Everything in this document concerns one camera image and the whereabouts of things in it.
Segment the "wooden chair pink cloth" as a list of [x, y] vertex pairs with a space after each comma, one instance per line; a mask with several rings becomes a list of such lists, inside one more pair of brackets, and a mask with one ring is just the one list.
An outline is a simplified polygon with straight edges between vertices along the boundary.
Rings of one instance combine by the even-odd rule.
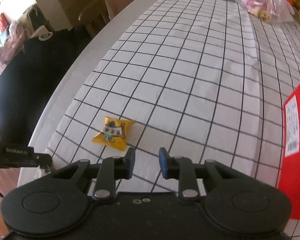
[[93, 0], [82, 10], [78, 20], [93, 38], [133, 1], [135, 0]]

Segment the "black jacket on chair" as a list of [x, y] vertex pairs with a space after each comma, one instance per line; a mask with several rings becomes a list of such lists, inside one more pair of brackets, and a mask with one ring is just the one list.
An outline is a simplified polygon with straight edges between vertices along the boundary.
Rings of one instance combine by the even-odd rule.
[[83, 25], [25, 41], [0, 76], [0, 141], [30, 142], [52, 94], [90, 41]]

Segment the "yellow candy packet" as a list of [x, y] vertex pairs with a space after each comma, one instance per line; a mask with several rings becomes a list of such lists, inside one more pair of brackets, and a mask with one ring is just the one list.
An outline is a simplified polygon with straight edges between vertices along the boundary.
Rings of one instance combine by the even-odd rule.
[[115, 119], [106, 116], [104, 127], [92, 139], [93, 143], [106, 145], [119, 151], [125, 151], [127, 147], [127, 135], [135, 124], [133, 120]]

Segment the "clear bag pink contents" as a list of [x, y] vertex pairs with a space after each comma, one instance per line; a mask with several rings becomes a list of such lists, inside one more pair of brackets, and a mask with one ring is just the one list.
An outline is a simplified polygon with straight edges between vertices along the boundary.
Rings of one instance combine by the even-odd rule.
[[293, 22], [294, 9], [287, 0], [235, 0], [249, 14], [266, 23]]

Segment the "red cardboard box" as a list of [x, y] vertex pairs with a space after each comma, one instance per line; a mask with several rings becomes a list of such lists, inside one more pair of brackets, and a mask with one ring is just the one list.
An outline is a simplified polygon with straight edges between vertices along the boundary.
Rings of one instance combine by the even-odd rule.
[[283, 105], [285, 140], [279, 189], [292, 203], [292, 219], [300, 220], [300, 84]]

